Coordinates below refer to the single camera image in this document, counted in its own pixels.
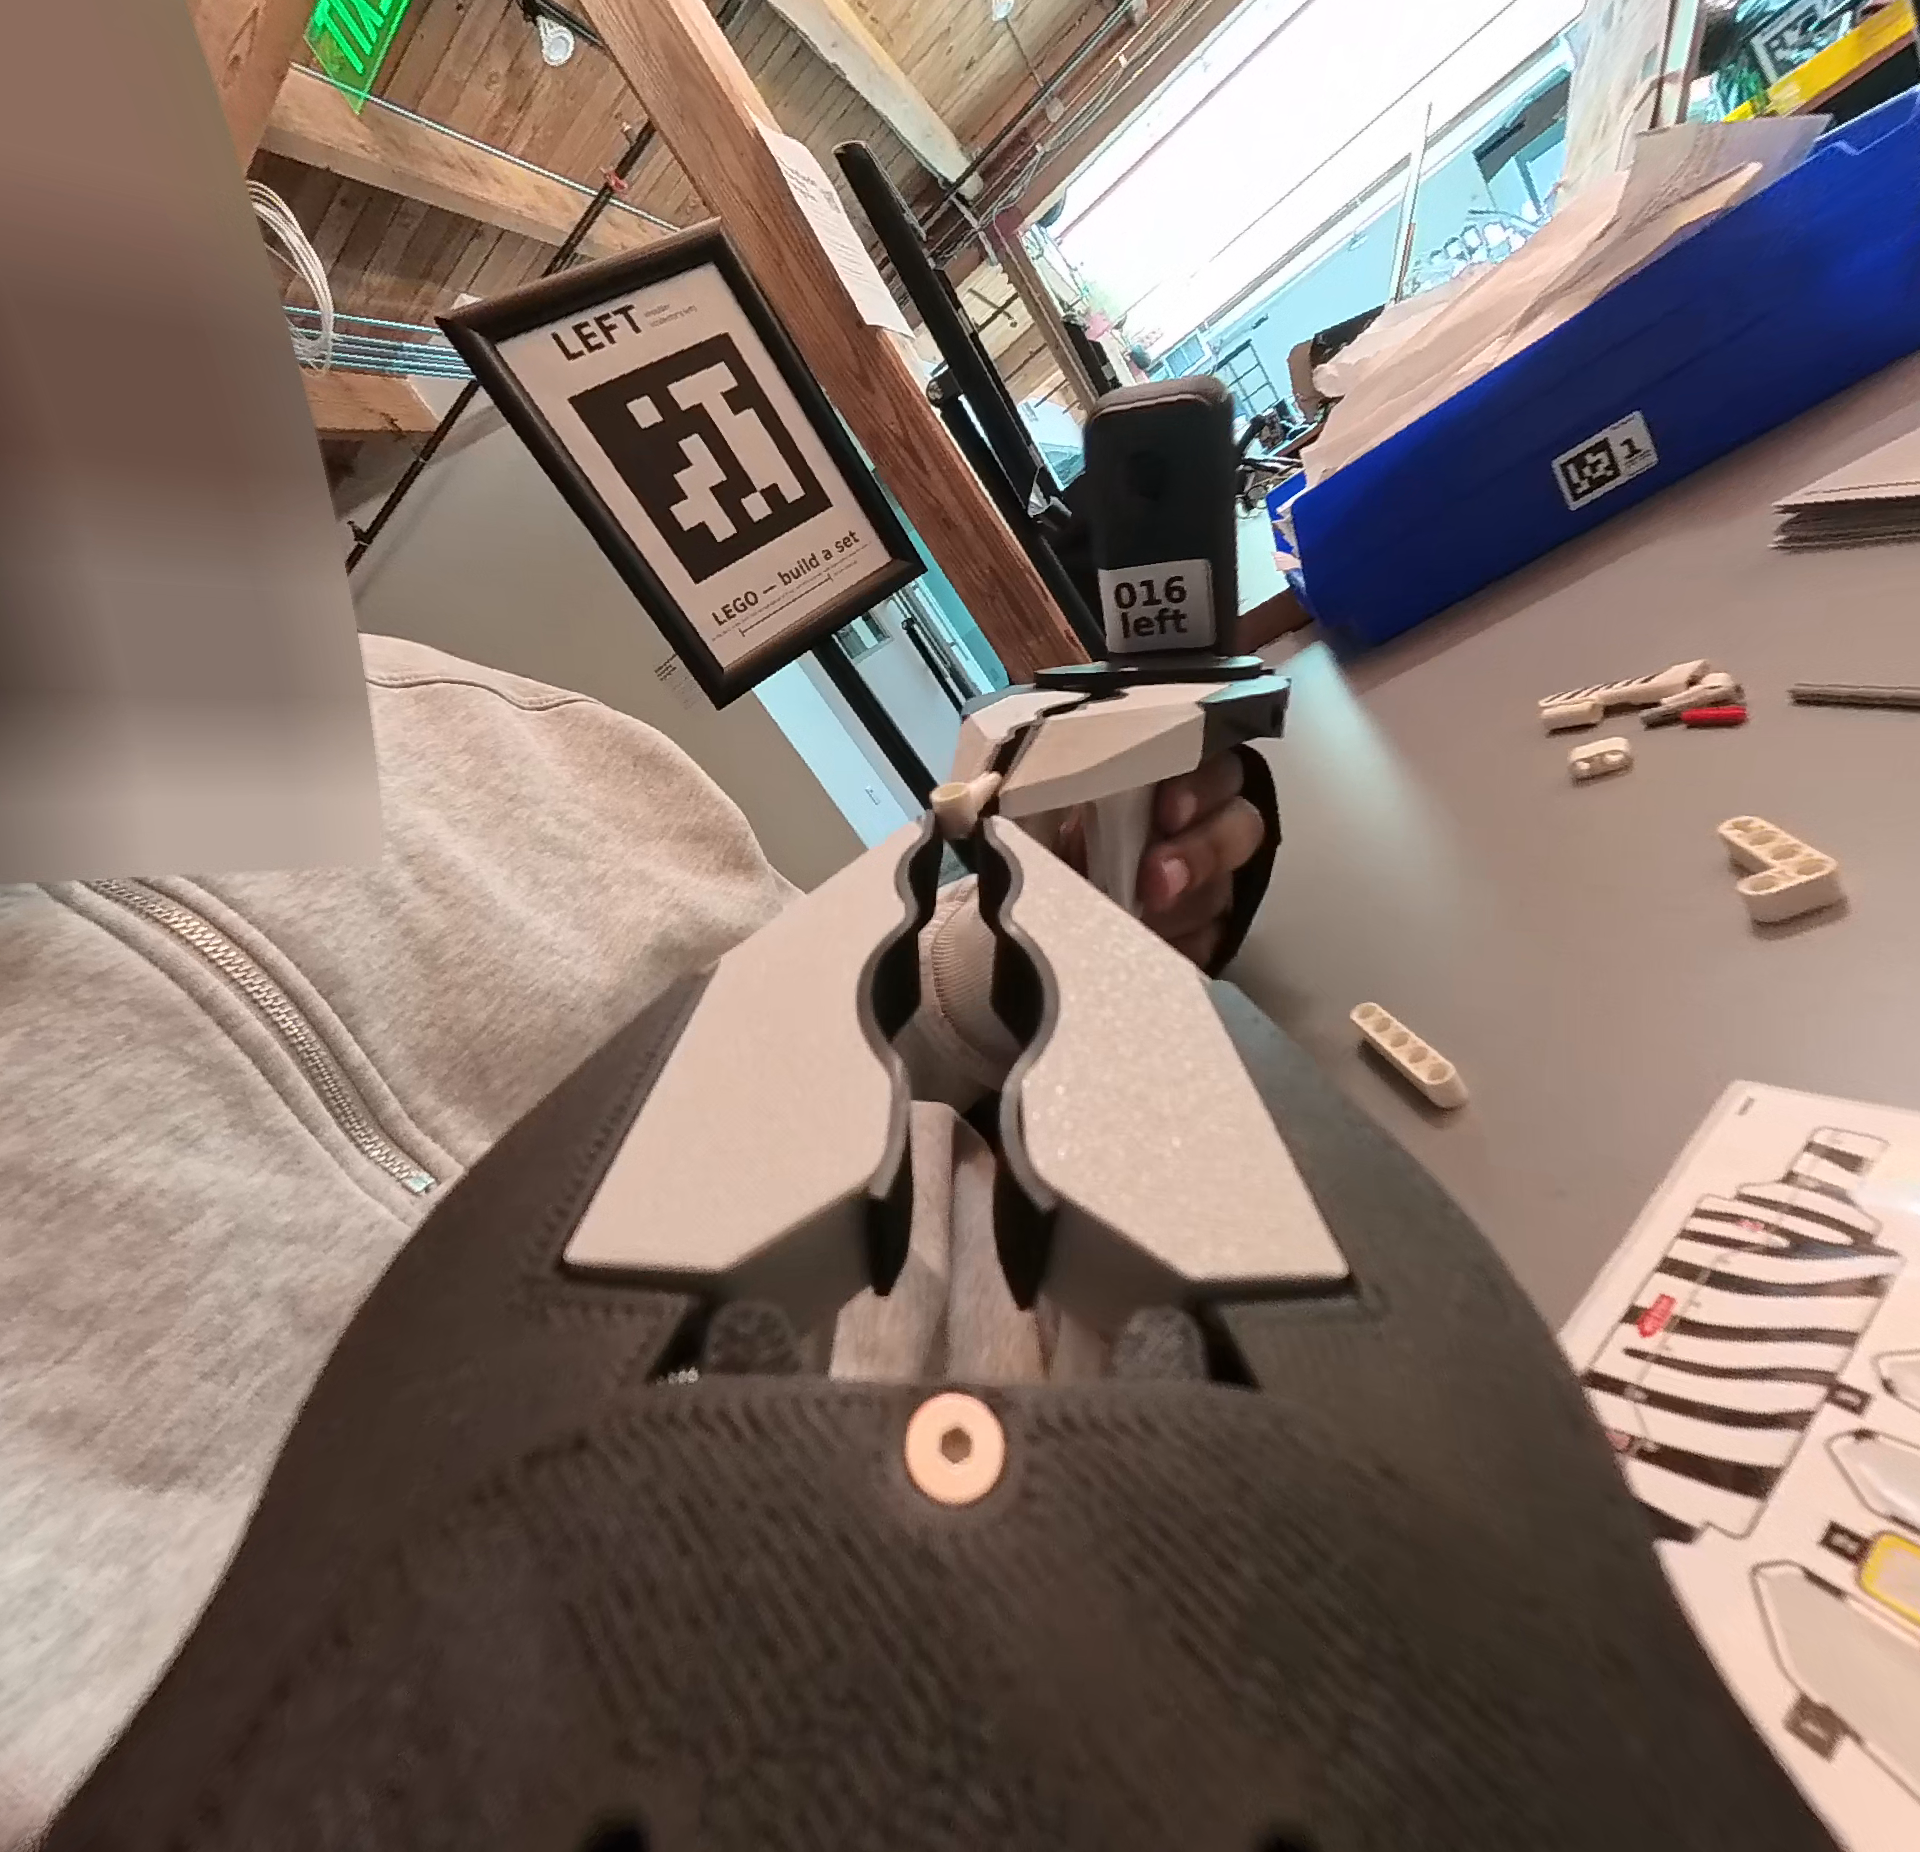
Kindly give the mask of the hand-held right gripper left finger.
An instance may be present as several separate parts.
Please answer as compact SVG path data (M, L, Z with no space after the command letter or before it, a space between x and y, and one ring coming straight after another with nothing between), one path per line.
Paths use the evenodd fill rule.
M908 1248L908 1078L934 821L894 832L699 991L562 1264L717 1305L838 1308Z

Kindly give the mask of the striped white lego assembly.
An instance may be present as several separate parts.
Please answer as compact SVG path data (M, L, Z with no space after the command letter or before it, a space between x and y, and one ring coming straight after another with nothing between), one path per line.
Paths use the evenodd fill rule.
M1536 721L1548 734L1601 724L1613 710L1644 710L1662 698L1692 695L1743 702L1743 687L1713 658L1680 658L1630 680L1562 690L1536 702Z

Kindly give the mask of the blue plastic bin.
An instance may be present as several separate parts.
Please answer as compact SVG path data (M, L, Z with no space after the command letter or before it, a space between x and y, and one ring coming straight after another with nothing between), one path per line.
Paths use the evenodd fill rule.
M1905 89L1302 491L1289 587L1377 645L1912 351Z

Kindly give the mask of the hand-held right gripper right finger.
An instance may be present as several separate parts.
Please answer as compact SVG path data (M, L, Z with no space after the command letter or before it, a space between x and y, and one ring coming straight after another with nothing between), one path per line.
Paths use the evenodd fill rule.
M1020 1058L999 1085L1016 1294L1060 1308L1278 1300L1350 1275L1212 981L1009 819L982 832Z

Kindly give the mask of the green exit sign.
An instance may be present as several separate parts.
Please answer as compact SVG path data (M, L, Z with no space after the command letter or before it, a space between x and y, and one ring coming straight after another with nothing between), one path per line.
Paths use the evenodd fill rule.
M366 106L408 6L412 0L314 0L306 50L354 113Z

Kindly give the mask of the black tripod stand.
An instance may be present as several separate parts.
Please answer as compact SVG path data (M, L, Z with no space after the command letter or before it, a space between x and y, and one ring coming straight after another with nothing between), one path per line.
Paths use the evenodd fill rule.
M865 141L848 141L830 157L943 356L924 401L1079 638L1079 650L1065 663L1105 658L1106 645L1079 488L1068 485L1063 491L1041 465L1041 452L1020 421L1016 401L998 377L951 283L932 264L923 228L873 160L873 149Z

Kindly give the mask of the person's left forearm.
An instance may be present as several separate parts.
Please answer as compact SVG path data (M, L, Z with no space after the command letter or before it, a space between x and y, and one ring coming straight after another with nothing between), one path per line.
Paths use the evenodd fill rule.
M998 935L978 909L978 880L934 891L916 935L919 1002L895 1037L916 1100L971 1115L998 1096L1023 1040L995 1011Z

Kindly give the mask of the white straight lego beam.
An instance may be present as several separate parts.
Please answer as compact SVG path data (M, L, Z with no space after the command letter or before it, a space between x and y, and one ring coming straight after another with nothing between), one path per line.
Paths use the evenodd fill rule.
M1458 1067L1399 1017L1375 1002L1360 1002L1350 1008L1350 1027L1359 1030L1360 1049L1425 1099L1425 1104L1434 1112L1458 1112L1467 1104L1471 1096Z

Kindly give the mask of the white L-shaped lego beam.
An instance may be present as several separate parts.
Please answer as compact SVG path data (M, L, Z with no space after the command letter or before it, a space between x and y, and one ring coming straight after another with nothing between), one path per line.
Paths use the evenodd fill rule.
M1714 827L1735 863L1735 896L1753 926L1779 926L1845 899L1838 860L1765 814Z

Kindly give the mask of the wooden support post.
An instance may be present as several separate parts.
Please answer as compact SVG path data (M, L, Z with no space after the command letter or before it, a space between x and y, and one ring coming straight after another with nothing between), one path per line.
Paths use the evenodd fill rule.
M772 149L775 121L703 0L573 0L792 335L880 485L1012 683L1092 658L1079 616L932 413L907 349L861 316Z

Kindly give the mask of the open instruction booklet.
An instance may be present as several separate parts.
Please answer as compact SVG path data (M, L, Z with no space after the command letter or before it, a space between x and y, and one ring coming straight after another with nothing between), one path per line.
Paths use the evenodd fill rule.
M1777 548L1915 544L1915 471L1868 471L1868 465L1876 457L1777 500L1771 544Z

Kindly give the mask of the black framed marker sign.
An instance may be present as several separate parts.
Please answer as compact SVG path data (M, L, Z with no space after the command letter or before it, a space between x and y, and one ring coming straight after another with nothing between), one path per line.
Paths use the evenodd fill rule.
M717 709L924 572L722 224L437 328Z

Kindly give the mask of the zebra striped sticker sheet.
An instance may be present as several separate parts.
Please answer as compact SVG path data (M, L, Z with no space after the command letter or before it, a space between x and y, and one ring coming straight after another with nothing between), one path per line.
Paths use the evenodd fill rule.
M1915 1112L1731 1085L1558 1331L1843 1849L1915 1849Z

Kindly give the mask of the person's left hand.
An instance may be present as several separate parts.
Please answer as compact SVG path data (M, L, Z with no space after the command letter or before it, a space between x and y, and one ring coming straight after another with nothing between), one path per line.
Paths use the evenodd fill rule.
M1264 819L1234 756L1159 784L1132 891L1142 926L1197 970L1222 970L1234 878L1259 846Z

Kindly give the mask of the paper notice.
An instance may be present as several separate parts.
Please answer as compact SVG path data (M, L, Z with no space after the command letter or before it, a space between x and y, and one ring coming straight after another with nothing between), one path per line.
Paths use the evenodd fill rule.
M861 321L908 343L911 328L880 277L878 261L855 230L824 167L803 141L778 133L772 124L755 121L755 130Z

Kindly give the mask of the grey hoodie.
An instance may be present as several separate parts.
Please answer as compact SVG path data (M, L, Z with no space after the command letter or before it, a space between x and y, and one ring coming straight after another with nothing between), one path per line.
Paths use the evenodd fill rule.
M179 1649L421 1215L800 892L657 728L360 654L377 863L3 888L3 1849Z

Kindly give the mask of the crumpled paper bags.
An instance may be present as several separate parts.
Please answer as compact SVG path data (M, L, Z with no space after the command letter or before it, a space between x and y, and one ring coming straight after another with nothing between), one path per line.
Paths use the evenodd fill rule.
M1380 313L1317 364L1326 421L1302 457L1309 480L1433 413L1467 382L1794 173L1830 130L1822 113L1682 124L1637 141L1624 168L1562 200L1500 264Z

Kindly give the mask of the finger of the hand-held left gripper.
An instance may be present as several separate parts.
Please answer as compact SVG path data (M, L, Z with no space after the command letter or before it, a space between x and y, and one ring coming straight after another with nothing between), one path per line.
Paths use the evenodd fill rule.
M957 728L951 789L982 775L998 775L1009 789L1063 789L1089 761L1068 761L1065 734L1033 734L1033 724L1083 710L1092 702L1080 690L1056 687L1009 687L974 698Z
M1202 695L1106 695L1045 710L999 766L998 812L1028 819L1105 802L1197 771Z

